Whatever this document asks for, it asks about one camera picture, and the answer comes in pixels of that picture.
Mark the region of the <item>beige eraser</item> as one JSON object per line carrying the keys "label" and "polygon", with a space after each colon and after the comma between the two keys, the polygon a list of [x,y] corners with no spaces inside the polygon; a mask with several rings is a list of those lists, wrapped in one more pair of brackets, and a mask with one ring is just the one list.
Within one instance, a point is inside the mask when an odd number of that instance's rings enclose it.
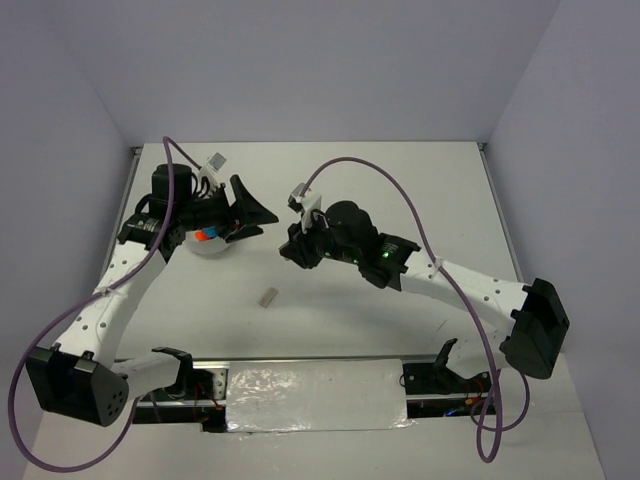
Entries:
{"label": "beige eraser", "polygon": [[268,308],[278,294],[278,290],[274,287],[267,288],[259,298],[258,304],[262,308]]}

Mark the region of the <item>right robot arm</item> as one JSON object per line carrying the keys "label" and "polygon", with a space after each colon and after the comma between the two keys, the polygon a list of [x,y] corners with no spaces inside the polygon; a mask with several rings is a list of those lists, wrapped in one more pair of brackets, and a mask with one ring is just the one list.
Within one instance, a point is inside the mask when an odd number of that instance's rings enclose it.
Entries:
{"label": "right robot arm", "polygon": [[321,201],[293,197],[299,214],[289,226],[282,257],[303,269],[323,260],[355,266],[379,289],[422,295],[471,314],[480,341],[451,339],[441,348],[436,383],[457,391],[468,379],[511,368],[527,377],[552,376],[570,326],[555,286],[537,278],[530,284],[502,280],[429,256],[418,244],[379,232],[369,214],[352,201],[321,210]]}

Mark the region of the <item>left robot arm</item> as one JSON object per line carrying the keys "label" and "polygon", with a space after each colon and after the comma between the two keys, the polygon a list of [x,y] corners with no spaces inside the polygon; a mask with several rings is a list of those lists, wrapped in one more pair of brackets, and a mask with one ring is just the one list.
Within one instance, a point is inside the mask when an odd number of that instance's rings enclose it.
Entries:
{"label": "left robot arm", "polygon": [[193,357],[182,350],[156,347],[117,362],[126,327],[187,233],[211,228],[229,244],[262,234],[278,218],[237,175],[230,178],[232,199],[222,185],[198,196],[193,180],[187,165],[157,166],[150,193],[122,225],[93,300],[51,347],[28,353],[26,370],[43,410],[107,427],[134,398],[163,389],[182,399],[195,389]]}

